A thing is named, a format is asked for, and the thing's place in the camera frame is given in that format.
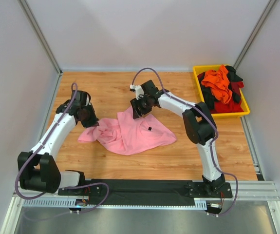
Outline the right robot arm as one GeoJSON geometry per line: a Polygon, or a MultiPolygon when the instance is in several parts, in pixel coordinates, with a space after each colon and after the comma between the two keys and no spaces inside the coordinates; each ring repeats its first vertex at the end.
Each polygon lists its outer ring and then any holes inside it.
{"type": "Polygon", "coordinates": [[[159,90],[152,80],[142,85],[131,84],[130,90],[135,93],[135,98],[131,100],[134,119],[148,114],[153,107],[169,110],[183,119],[186,135],[196,144],[203,167],[203,181],[195,183],[194,192],[208,197],[220,194],[225,176],[215,148],[216,124],[207,105],[204,102],[188,102],[169,90],[159,90]]]}

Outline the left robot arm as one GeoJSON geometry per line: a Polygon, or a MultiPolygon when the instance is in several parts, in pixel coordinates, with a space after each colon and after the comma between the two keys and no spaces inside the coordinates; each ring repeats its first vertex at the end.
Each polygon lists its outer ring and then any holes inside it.
{"type": "Polygon", "coordinates": [[[56,164],[62,144],[78,123],[84,128],[94,127],[98,118],[90,94],[73,90],[71,99],[56,109],[53,122],[40,141],[30,151],[19,154],[17,189],[54,194],[59,189],[79,186],[82,172],[61,172],[56,164]]]}

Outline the pink t shirt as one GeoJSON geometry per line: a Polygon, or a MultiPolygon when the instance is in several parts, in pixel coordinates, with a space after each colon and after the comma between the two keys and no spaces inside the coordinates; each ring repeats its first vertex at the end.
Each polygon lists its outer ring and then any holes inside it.
{"type": "Polygon", "coordinates": [[[129,107],[117,113],[117,118],[102,118],[97,126],[85,129],[77,141],[98,141],[112,153],[130,156],[176,140],[175,134],[152,114],[133,119],[133,110],[129,107]]]}

